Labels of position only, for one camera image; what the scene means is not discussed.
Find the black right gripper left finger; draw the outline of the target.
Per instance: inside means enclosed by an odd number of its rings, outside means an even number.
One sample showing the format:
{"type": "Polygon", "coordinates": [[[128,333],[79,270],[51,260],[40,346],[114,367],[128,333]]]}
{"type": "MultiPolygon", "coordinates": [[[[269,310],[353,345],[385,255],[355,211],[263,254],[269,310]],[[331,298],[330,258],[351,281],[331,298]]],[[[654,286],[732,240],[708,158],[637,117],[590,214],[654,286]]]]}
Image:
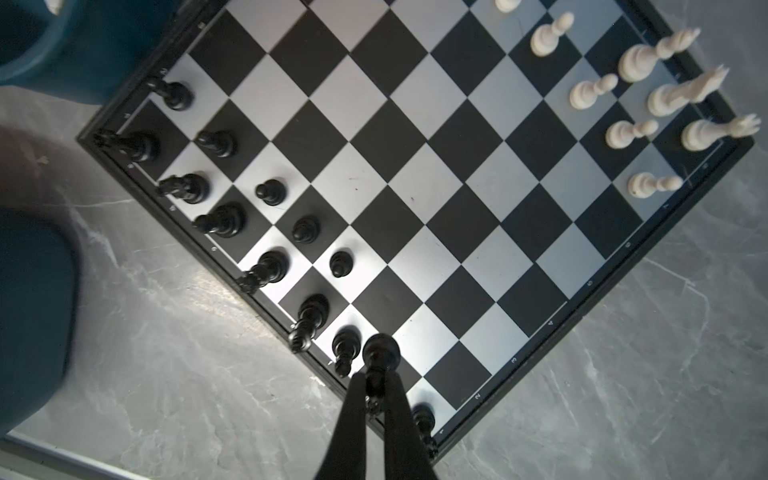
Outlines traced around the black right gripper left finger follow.
{"type": "Polygon", "coordinates": [[[316,480],[366,477],[366,378],[352,376],[316,480]]]}

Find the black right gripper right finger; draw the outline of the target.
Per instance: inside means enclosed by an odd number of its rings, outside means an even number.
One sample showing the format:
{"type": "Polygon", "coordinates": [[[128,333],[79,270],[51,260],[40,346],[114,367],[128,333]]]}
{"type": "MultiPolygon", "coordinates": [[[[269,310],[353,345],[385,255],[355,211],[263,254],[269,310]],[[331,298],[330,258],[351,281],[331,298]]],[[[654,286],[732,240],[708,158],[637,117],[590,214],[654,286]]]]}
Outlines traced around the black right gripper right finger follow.
{"type": "Polygon", "coordinates": [[[437,480],[419,437],[399,375],[384,376],[385,478],[437,480]]]}

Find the black and silver chessboard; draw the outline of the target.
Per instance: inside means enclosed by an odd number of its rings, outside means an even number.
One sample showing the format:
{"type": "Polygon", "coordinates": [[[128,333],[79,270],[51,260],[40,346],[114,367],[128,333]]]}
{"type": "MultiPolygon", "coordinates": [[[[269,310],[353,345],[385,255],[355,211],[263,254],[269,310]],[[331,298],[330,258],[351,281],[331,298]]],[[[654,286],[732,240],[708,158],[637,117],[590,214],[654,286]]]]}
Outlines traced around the black and silver chessboard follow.
{"type": "Polygon", "coordinates": [[[686,150],[683,129],[736,115],[719,89],[656,117],[656,88],[703,73],[688,49],[627,83],[621,56],[677,33],[646,1],[197,1],[144,67],[80,136],[80,143],[208,269],[282,336],[305,299],[324,295],[328,320],[299,356],[344,393],[332,342],[355,326],[362,345],[392,336],[409,402],[427,403],[443,455],[557,339],[578,322],[692,205],[753,146],[725,137],[686,150]],[[572,12],[556,50],[537,57],[534,31],[572,12]],[[619,77],[588,109],[569,101],[582,81],[619,77]],[[194,95],[168,108],[145,84],[180,82],[194,95]],[[617,121],[656,120],[658,130],[612,149],[617,121]],[[133,162],[94,134],[147,132],[160,154],[133,162]],[[234,155],[194,139],[229,131],[234,155]],[[631,196],[638,173],[677,175],[683,186],[631,196]],[[155,192],[195,173],[207,199],[187,204],[155,192]],[[268,206],[255,187],[281,181],[268,206]],[[242,230],[197,231],[196,217],[237,202],[242,230]],[[321,225],[297,244],[296,221],[321,225]],[[270,250],[287,275],[249,295],[236,281],[270,250]],[[331,256],[348,251],[335,278],[331,256]]]}

